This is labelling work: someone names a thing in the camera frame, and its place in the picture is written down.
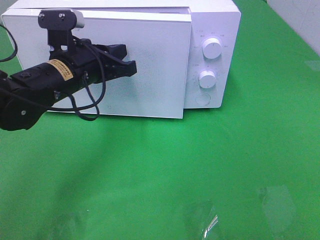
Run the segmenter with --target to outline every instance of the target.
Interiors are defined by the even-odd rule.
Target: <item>white wall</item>
[[[0,15],[3,14],[8,7],[14,4],[17,0],[0,0]]]
[[[320,0],[267,0],[320,56]]]

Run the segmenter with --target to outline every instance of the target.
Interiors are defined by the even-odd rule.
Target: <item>green backdrop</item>
[[[320,239],[320,58],[265,2],[236,4],[221,108],[0,130],[0,239],[195,240],[215,215],[210,239]]]

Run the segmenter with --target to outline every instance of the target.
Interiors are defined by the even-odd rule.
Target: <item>yellow label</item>
[[[47,61],[47,63],[54,66],[54,68],[59,71],[65,81],[68,81],[74,77],[67,65],[65,65],[62,61],[58,59],[51,59]]]

